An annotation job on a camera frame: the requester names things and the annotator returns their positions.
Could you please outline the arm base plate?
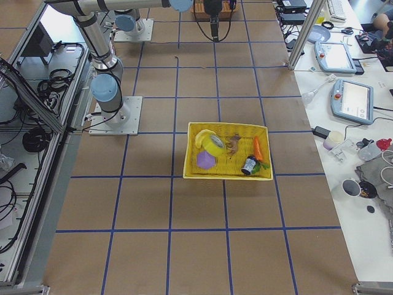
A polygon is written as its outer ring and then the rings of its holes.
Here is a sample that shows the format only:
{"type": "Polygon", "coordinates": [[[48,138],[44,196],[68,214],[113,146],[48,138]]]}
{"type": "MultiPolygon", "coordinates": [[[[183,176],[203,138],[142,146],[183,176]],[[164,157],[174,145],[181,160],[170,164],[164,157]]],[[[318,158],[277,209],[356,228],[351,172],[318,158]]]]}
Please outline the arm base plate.
{"type": "Polygon", "coordinates": [[[95,112],[98,116],[92,118],[92,128],[88,129],[91,136],[136,136],[139,131],[139,123],[142,109],[142,96],[124,96],[123,106],[112,118],[112,114],[102,112],[98,103],[95,112]]]}
{"type": "Polygon", "coordinates": [[[150,42],[154,20],[152,18],[117,18],[115,20],[115,42],[150,42]]]}

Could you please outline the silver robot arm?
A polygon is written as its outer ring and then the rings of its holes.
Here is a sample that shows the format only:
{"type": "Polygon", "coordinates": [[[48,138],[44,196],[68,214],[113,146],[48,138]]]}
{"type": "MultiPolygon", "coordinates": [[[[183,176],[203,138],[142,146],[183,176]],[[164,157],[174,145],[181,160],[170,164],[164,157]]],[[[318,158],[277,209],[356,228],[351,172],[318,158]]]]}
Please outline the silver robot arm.
{"type": "Polygon", "coordinates": [[[145,30],[139,9],[115,10],[115,25],[129,36],[139,36],[145,30]]]}
{"type": "Polygon", "coordinates": [[[90,90],[101,108],[105,123],[122,124],[129,115],[123,106],[121,78],[123,65],[112,52],[104,37],[96,13],[120,10],[136,10],[151,7],[172,7],[179,12],[189,10],[194,1],[46,1],[56,11],[69,15],[79,27],[90,49],[92,62],[98,75],[93,78],[90,90]]]}

